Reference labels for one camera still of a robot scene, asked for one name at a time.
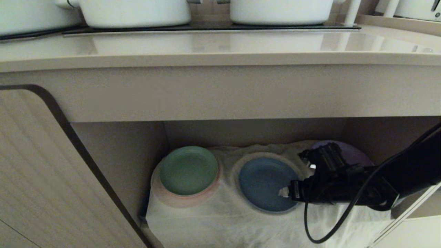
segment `plate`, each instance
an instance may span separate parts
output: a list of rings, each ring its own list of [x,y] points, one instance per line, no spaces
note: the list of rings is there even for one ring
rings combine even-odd
[[[216,179],[219,166],[214,155],[202,147],[183,147],[170,153],[161,163],[164,187],[177,195],[195,195]]]
[[[239,173],[240,190],[258,209],[281,213],[297,205],[279,196],[279,190],[299,176],[287,164],[274,158],[257,158],[245,163]]]

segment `countertop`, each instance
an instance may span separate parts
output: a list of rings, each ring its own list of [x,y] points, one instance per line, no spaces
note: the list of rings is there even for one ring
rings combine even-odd
[[[55,35],[0,43],[0,72],[70,68],[396,64],[441,66],[441,37],[360,31]]]

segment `black cable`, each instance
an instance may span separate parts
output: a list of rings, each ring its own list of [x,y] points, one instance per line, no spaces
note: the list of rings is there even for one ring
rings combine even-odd
[[[366,179],[366,181],[363,183],[363,185],[361,186],[361,188],[359,189],[359,191],[357,192],[357,194],[355,195],[355,197],[352,199],[352,201],[349,203],[349,206],[346,208],[346,210],[344,211],[343,215],[340,217],[340,219],[338,220],[338,222],[335,224],[335,226],[331,229],[331,231],[326,234],[326,236],[324,236],[323,238],[319,239],[319,240],[315,240],[311,237],[310,233],[309,233],[309,229],[308,229],[308,202],[309,202],[309,194],[311,193],[311,189],[312,189],[312,185],[314,183],[314,179],[315,177],[312,178],[312,182],[311,182],[311,187],[309,187],[308,189],[308,194],[307,197],[305,198],[305,215],[304,215],[304,221],[305,221],[305,231],[306,231],[306,235],[308,236],[309,240],[311,242],[313,242],[314,244],[320,244],[323,243],[325,241],[327,241],[330,237],[332,237],[332,235],[335,234],[335,232],[341,227],[341,225],[343,224],[343,222],[346,220],[346,218],[348,217],[349,213],[351,212],[352,208],[354,207],[354,205],[357,203],[357,201],[360,199],[361,195],[363,194],[364,190],[366,189],[366,187],[368,186],[369,182],[372,180],[372,178],[387,164],[389,164],[390,162],[392,162],[393,160],[395,160],[397,157],[403,155],[404,153],[406,153],[409,149],[413,148],[414,146],[418,145],[419,143],[421,143],[423,140],[425,140],[427,137],[429,137],[432,133],[434,133],[437,129],[439,129],[441,127],[441,123],[438,123],[437,125],[435,125],[433,128],[429,129],[428,131],[426,131],[423,135],[421,135],[419,138],[417,138],[410,146],[408,146],[406,149],[404,149],[403,151],[391,156],[390,158],[386,159],[384,162],[382,162],[378,168],[375,169],[375,171],[373,171],[369,177]]]

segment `green plate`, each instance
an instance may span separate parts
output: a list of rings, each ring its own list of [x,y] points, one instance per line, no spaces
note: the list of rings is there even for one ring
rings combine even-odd
[[[217,160],[209,150],[183,147],[164,158],[159,177],[171,193],[194,195],[210,186],[218,169]]]

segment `cabinet side panel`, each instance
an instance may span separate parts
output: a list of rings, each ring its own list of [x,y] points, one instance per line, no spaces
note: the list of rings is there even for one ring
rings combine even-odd
[[[146,247],[39,96],[0,90],[0,120],[2,221],[45,248]]]
[[[441,216],[441,190],[436,191],[409,218]]]
[[[0,221],[0,247],[6,248],[41,248],[26,237]]]
[[[162,122],[72,123],[78,137],[132,218],[150,189],[150,177],[168,152]]]

